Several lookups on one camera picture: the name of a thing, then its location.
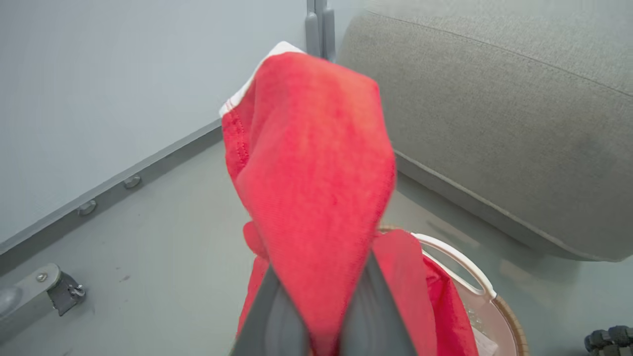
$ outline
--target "round basket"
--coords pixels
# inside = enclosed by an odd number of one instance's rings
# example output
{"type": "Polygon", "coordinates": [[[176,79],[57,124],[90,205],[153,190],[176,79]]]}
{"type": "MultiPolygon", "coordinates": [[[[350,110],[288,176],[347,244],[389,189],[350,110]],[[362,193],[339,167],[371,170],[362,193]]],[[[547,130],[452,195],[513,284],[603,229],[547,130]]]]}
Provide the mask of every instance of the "round basket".
{"type": "MultiPolygon", "coordinates": [[[[393,226],[381,226],[386,232],[399,229],[393,226]]],[[[443,252],[466,269],[480,284],[481,289],[473,287],[454,271],[437,261],[426,251],[422,253],[442,267],[453,278],[464,306],[468,312],[471,325],[494,341],[498,349],[495,356],[529,356],[525,333],[510,306],[492,288],[486,275],[464,254],[450,245],[427,235],[409,232],[421,245],[431,246],[443,252]]]]}

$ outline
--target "red garment in basket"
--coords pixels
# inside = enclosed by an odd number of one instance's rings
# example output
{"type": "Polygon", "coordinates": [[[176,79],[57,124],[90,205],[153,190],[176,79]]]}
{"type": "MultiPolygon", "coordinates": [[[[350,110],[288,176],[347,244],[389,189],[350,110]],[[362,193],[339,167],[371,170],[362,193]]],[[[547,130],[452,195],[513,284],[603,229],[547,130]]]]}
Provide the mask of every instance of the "red garment in basket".
{"type": "Polygon", "coordinates": [[[279,44],[221,110],[229,174],[253,220],[244,237],[257,254],[239,328],[271,262],[315,355],[336,355],[373,248],[418,354],[476,355],[450,278],[410,234],[377,232],[396,173],[377,84],[296,51],[279,44]]]}

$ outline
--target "floor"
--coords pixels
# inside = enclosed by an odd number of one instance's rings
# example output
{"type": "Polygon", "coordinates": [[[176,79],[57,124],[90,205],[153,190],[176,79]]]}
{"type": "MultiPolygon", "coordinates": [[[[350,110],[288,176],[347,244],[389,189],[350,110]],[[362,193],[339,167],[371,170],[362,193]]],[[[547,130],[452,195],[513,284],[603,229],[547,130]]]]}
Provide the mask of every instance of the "floor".
{"type": "MultiPolygon", "coordinates": [[[[15,330],[0,354],[228,355],[253,254],[223,160],[216,143],[10,269],[1,256],[1,286],[54,262],[88,298],[64,317],[51,310],[15,330]]],[[[587,333],[633,324],[633,259],[540,255],[404,176],[384,222],[470,257],[518,316],[533,355],[586,355],[587,333]]]]}

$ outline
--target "white wall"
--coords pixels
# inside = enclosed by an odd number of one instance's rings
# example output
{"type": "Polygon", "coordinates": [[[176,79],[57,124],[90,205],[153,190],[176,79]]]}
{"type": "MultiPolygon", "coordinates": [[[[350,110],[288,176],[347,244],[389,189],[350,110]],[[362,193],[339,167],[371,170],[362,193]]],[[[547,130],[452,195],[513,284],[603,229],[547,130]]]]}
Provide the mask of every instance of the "white wall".
{"type": "Polygon", "coordinates": [[[305,47],[305,14],[299,0],[0,0],[0,253],[214,127],[274,44],[305,47]]]}

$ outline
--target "white handle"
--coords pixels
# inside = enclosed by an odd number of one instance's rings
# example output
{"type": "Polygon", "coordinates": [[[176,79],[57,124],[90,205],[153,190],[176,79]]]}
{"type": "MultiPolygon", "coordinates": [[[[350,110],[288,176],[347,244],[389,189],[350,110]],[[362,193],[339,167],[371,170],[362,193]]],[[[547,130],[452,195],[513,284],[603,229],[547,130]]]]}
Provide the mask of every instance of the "white handle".
{"type": "Polygon", "coordinates": [[[439,241],[436,238],[432,238],[430,236],[423,235],[423,234],[417,234],[414,232],[411,232],[411,235],[413,235],[413,237],[418,239],[418,241],[421,242],[423,245],[431,246],[449,255],[453,260],[455,260],[462,267],[464,267],[483,288],[483,289],[477,289],[473,287],[470,283],[464,281],[463,278],[461,278],[455,272],[448,269],[446,266],[441,264],[439,261],[437,261],[435,258],[430,256],[428,253],[426,253],[425,251],[422,252],[424,253],[425,256],[429,257],[431,260],[437,263],[440,267],[442,267],[446,271],[446,273],[448,273],[449,276],[451,276],[455,281],[459,282],[469,292],[478,296],[483,296],[487,301],[491,301],[497,298],[497,292],[495,292],[494,289],[492,288],[492,284],[490,283],[490,280],[488,279],[488,277],[486,277],[486,275],[479,269],[479,267],[477,267],[477,265],[475,265],[471,260],[469,260],[468,257],[464,256],[463,253],[459,252],[458,250],[455,250],[450,245],[443,243],[442,241],[439,241]]]}

